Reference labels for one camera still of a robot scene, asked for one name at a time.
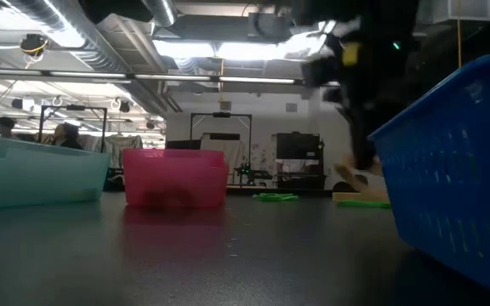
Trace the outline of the black monitor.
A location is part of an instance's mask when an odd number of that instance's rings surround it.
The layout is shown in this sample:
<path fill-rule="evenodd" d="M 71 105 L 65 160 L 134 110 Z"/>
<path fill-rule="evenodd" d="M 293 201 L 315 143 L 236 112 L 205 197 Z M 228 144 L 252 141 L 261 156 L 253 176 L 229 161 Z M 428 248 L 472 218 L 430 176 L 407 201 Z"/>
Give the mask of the black monitor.
<path fill-rule="evenodd" d="M 312 133 L 278 133 L 276 135 L 276 158 L 318 160 L 320 136 Z"/>

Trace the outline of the silver round air duct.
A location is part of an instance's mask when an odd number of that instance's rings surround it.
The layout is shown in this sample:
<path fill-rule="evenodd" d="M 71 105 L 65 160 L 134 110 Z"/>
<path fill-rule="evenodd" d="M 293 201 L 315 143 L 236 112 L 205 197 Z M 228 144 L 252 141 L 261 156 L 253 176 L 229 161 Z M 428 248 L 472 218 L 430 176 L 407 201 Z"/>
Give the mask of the silver round air duct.
<path fill-rule="evenodd" d="M 40 27 L 52 41 L 71 48 L 71 55 L 93 72 L 131 73 L 132 68 L 79 8 L 77 0 L 2 0 L 15 13 Z M 182 111 L 166 94 L 144 81 L 118 83 L 148 112 Z"/>

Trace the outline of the blue plastic basket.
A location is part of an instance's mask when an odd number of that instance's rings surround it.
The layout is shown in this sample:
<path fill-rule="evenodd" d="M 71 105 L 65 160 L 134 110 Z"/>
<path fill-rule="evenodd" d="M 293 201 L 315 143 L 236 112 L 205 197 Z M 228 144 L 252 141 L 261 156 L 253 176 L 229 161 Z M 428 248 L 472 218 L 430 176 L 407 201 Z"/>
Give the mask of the blue plastic basket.
<path fill-rule="evenodd" d="M 490 289 L 490 54 L 395 116 L 376 147 L 400 237 Z"/>

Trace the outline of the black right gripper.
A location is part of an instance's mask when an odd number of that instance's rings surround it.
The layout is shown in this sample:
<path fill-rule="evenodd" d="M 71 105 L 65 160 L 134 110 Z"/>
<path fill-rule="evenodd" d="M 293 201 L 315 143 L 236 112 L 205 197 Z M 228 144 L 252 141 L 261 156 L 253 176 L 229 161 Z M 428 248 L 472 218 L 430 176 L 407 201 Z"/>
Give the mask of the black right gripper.
<path fill-rule="evenodd" d="M 304 25 L 334 21 L 324 30 L 327 55 L 316 54 L 303 64 L 305 86 L 319 88 L 336 81 L 344 97 L 355 107 L 364 106 L 364 126 L 360 113 L 342 108 L 348 122 L 352 165 L 374 168 L 380 129 L 399 114 L 407 60 L 414 47 L 415 16 L 305 16 Z"/>

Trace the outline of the white ceiling vent box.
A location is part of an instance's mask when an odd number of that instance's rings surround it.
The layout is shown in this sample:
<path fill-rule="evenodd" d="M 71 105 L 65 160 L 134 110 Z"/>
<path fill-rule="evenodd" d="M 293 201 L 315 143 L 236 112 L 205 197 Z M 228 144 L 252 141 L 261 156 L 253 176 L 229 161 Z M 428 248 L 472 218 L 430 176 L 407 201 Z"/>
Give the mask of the white ceiling vent box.
<path fill-rule="evenodd" d="M 432 21 L 490 21 L 490 0 L 433 0 Z"/>

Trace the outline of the teal plastic basket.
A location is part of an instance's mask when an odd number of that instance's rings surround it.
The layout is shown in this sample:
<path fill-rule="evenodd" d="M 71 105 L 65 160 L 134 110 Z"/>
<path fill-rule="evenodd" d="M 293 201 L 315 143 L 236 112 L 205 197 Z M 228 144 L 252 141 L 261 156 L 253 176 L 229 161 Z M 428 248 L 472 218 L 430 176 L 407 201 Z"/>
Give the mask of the teal plastic basket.
<path fill-rule="evenodd" d="M 0 139 L 0 208 L 97 201 L 109 165 L 105 154 Z"/>

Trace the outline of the person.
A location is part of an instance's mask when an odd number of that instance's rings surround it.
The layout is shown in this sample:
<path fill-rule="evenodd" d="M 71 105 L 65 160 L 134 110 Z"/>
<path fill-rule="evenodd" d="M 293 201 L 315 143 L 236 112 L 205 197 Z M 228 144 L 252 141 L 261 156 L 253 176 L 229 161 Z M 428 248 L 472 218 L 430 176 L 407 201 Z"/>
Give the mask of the person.
<path fill-rule="evenodd" d="M 82 146 L 78 143 L 78 136 L 78 126 L 64 122 L 55 128 L 51 145 L 81 150 Z"/>
<path fill-rule="evenodd" d="M 14 126 L 14 119 L 6 116 L 0 117 L 0 137 L 4 139 L 19 140 L 20 138 L 13 133 Z"/>
<path fill-rule="evenodd" d="M 276 159 L 276 171 L 278 173 L 311 173 L 318 164 L 318 160 Z"/>

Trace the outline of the beige wooden pieces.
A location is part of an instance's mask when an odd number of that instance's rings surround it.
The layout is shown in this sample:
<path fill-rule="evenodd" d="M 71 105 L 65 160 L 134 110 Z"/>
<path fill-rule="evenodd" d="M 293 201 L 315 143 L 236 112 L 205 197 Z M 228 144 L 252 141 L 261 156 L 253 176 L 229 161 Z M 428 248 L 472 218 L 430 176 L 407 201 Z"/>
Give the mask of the beige wooden pieces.
<path fill-rule="evenodd" d="M 355 174 L 352 172 L 353 169 L 356 170 L 356 161 L 353 155 L 346 155 L 340 163 L 335 163 L 334 169 L 344 181 L 349 183 L 350 186 L 359 193 L 371 195 L 381 195 L 384 193 L 382 190 L 376 190 L 369 187 L 355 177 Z M 368 168 L 366 172 L 383 177 L 382 166 L 377 156 L 373 158 L 373 165 Z"/>

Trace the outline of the black desk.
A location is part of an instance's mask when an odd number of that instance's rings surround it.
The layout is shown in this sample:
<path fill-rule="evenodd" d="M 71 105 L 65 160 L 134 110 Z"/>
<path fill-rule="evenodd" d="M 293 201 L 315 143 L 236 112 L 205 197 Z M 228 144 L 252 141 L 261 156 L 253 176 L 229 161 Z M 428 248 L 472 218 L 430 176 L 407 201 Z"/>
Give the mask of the black desk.
<path fill-rule="evenodd" d="M 323 190 L 325 175 L 310 173 L 278 173 L 276 187 L 285 190 Z"/>

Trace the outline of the device with green light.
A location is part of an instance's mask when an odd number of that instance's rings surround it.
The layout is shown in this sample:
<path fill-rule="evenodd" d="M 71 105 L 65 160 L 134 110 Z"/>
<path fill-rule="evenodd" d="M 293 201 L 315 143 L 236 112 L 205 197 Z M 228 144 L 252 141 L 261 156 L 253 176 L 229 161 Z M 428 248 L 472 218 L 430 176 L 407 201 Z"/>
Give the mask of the device with green light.
<path fill-rule="evenodd" d="M 234 171 L 237 173 L 240 180 L 243 180 L 243 178 L 246 177 L 248 182 L 252 182 L 256 179 L 273 179 L 273 175 L 266 170 L 253 170 L 250 163 L 242 163 L 239 167 L 234 167 Z"/>

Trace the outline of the red plastic basket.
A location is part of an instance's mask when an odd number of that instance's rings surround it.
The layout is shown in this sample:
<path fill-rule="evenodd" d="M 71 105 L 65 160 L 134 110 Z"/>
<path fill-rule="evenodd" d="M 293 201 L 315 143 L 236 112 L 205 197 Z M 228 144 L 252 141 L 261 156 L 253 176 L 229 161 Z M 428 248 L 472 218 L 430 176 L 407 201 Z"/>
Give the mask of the red plastic basket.
<path fill-rule="evenodd" d="M 125 149 L 131 207 L 216 208 L 225 204 L 229 166 L 218 150 Z"/>

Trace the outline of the white sheet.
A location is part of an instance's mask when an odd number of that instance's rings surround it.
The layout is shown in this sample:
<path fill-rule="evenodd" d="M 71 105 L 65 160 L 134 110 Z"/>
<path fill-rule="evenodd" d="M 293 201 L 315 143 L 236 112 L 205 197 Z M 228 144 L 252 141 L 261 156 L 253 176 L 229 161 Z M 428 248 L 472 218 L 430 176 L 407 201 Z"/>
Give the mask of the white sheet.
<path fill-rule="evenodd" d="M 239 133 L 204 133 L 201 149 L 222 151 L 230 173 L 242 164 L 245 157 L 245 144 Z"/>

